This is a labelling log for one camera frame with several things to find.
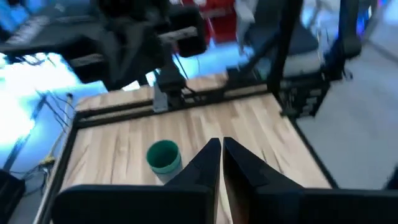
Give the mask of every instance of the chair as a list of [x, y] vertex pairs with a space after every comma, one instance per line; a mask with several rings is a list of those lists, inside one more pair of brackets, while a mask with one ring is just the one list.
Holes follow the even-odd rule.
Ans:
[[[243, 28], [240, 30], [238, 28], [238, 30], [241, 32], [243, 41], [251, 45], [254, 51], [259, 50], [261, 45], [271, 38], [273, 33], [278, 29], [280, 15], [286, 2], [286, 0], [258, 0], [256, 5], [250, 2], [252, 9], [254, 9], [252, 11], [254, 11], [255, 22], [244, 24], [244, 21], [239, 21]], [[290, 42], [284, 74], [297, 74], [319, 68], [320, 57], [318, 55], [318, 47], [318, 39], [311, 33], [311, 30], [306, 28], [301, 21], [297, 21]], [[269, 64], [268, 61], [270, 58], [272, 58], [272, 54], [267, 55], [265, 60], [262, 60], [257, 65], [258, 69], [264, 69], [261, 67], [266, 67]]]

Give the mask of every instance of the wooden tabletop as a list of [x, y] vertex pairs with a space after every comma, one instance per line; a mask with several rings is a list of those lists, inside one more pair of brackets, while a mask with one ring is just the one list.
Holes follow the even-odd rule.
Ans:
[[[216, 88], [225, 76], [187, 81], [195, 90]], [[151, 87], [115, 91], [83, 100], [78, 109], [102, 108], [152, 98]], [[161, 185], [145, 155], [156, 141], [177, 143], [183, 166], [210, 138], [230, 136], [304, 187], [330, 187], [305, 144], [272, 95], [192, 108], [79, 130], [62, 189], [79, 184]], [[220, 180], [223, 180], [221, 164]], [[217, 223], [232, 223], [225, 183], [220, 181]]]

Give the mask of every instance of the teal cup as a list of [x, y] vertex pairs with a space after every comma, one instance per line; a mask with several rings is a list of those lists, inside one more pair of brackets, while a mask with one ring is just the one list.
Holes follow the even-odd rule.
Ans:
[[147, 162], [163, 184], [173, 179], [182, 170], [178, 146], [169, 140], [154, 143], [147, 151]]

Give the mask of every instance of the gray floor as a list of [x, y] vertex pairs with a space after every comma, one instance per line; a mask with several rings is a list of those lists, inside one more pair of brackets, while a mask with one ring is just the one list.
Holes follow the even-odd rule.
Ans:
[[[388, 25], [398, 30], [393, 24]], [[394, 38], [386, 38], [383, 37], [384, 45], [396, 45]], [[188, 76], [194, 77], [220, 72], [238, 60], [244, 59], [239, 57], [236, 45], [224, 45], [211, 49], [206, 56], [187, 58], [182, 63]], [[354, 73], [354, 80], [334, 84], [317, 117], [302, 119], [298, 124], [340, 187], [380, 189], [398, 162], [398, 68], [368, 46], [347, 68]], [[74, 103], [82, 96], [104, 92], [100, 83], [57, 89], [60, 96], [62, 92], [72, 92]], [[34, 105], [37, 97], [32, 96], [25, 102], [27, 107]], [[52, 112], [45, 107], [12, 169], [21, 171], [35, 166], [60, 132]], [[0, 150], [0, 165], [4, 164], [10, 148]], [[30, 180], [28, 190], [40, 185], [41, 178]], [[23, 198], [10, 223], [32, 223], [40, 199], [40, 192]]]

